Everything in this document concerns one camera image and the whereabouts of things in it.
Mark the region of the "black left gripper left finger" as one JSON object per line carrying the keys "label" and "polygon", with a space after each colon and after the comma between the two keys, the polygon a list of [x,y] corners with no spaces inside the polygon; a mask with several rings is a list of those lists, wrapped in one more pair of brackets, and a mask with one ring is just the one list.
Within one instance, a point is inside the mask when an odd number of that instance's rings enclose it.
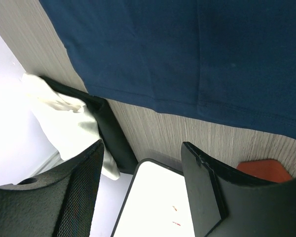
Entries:
{"label": "black left gripper left finger", "polygon": [[87,237],[104,144],[17,185],[0,186],[0,237]]}

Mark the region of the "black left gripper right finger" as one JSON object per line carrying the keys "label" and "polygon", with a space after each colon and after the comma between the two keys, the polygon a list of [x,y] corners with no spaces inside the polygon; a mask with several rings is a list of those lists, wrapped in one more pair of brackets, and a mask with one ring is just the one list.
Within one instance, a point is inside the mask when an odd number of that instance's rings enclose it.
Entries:
{"label": "black left gripper right finger", "polygon": [[245,174],[189,142],[181,158],[197,237],[296,237],[296,178]]}

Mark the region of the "navy blue t shirt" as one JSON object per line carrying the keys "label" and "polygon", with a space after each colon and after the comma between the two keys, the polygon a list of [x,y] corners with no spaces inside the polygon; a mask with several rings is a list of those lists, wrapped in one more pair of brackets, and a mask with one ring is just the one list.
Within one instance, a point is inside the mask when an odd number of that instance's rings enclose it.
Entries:
{"label": "navy blue t shirt", "polygon": [[296,139],[296,0],[42,0],[94,96]]}

